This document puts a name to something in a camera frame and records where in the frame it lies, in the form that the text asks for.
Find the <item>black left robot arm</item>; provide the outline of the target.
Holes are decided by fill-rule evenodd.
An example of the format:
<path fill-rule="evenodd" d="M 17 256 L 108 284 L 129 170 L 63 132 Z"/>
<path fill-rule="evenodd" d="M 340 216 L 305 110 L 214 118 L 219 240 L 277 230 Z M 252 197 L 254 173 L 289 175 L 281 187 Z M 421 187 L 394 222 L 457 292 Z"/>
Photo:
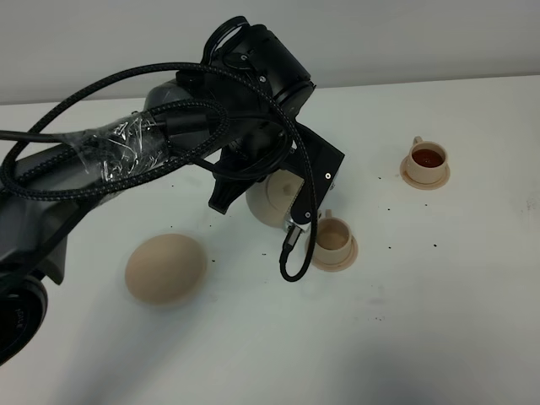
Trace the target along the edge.
<path fill-rule="evenodd" d="M 172 71 L 144 108 L 103 127 L 46 133 L 71 106 L 136 76 Z M 278 224 L 286 229 L 285 266 L 303 233 L 316 250 L 318 209 L 343 153 L 296 117 L 314 92 L 310 74 L 275 34 L 242 16 L 221 24 L 198 63 L 164 62 L 103 78 L 63 100 L 29 131 L 2 131 L 13 143 L 1 163 L 1 359 L 34 337 L 47 310 L 43 278 L 60 284 L 69 233 L 120 192 L 186 165 L 212 173 L 210 208 L 226 213 L 279 171 L 300 189 Z"/>

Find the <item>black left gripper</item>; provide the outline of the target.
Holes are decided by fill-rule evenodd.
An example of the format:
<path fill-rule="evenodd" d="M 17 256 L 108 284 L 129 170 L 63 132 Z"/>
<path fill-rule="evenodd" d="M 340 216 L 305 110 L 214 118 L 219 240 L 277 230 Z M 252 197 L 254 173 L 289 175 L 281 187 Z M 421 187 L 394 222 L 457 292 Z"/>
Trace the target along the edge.
<path fill-rule="evenodd" d="M 277 170 L 287 170 L 304 180 L 300 194 L 301 204 L 292 208 L 293 220 L 305 224 L 307 195 L 310 195 L 310 217 L 319 208 L 330 189 L 334 176 L 345 154 L 308 127 L 297 124 L 296 131 L 302 143 L 292 149 L 293 139 L 284 134 L 276 143 L 256 158 L 243 155 L 239 148 L 225 147 L 220 159 L 208 169 L 213 172 L 215 184 L 208 206 L 218 213 L 227 213 L 230 205 L 256 182 L 261 182 Z"/>

